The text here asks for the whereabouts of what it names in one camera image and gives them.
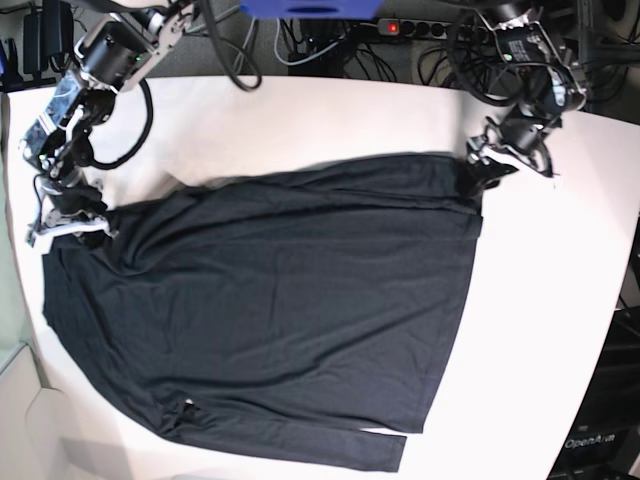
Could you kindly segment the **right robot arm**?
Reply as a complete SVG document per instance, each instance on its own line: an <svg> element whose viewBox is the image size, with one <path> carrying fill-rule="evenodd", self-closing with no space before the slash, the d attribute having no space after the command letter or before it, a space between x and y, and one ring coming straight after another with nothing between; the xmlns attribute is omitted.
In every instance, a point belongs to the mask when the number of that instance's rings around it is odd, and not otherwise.
<svg viewBox="0 0 640 480"><path fill-rule="evenodd" d="M236 87L251 92L262 83L260 74L252 84L239 78L224 53L234 44L220 35L208 1L155 1L147 8L116 2L100 6L105 15L76 44L71 67L19 144L22 158L38 171L34 178L38 202L52 205L50 213L37 213L26 237L31 247L42 252L48 252L60 236L95 232L115 236L101 187L90 185L84 170L114 170L144 145L154 120L146 76L182 37L192 33L195 19L203 18L222 70ZM141 134L117 160L100 162L89 140L92 130L111 117L117 95L134 87L141 88L146 108Z"/></svg>

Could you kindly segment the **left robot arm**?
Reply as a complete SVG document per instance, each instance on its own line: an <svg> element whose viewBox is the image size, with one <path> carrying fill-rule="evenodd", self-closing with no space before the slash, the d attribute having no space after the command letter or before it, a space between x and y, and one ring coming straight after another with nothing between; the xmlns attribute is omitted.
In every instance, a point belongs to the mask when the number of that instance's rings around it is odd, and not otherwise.
<svg viewBox="0 0 640 480"><path fill-rule="evenodd" d="M468 1L448 27L446 51L456 84L502 108L466 141L465 188L479 194L526 167L554 174L547 138L588 97L584 69L535 1Z"/></svg>

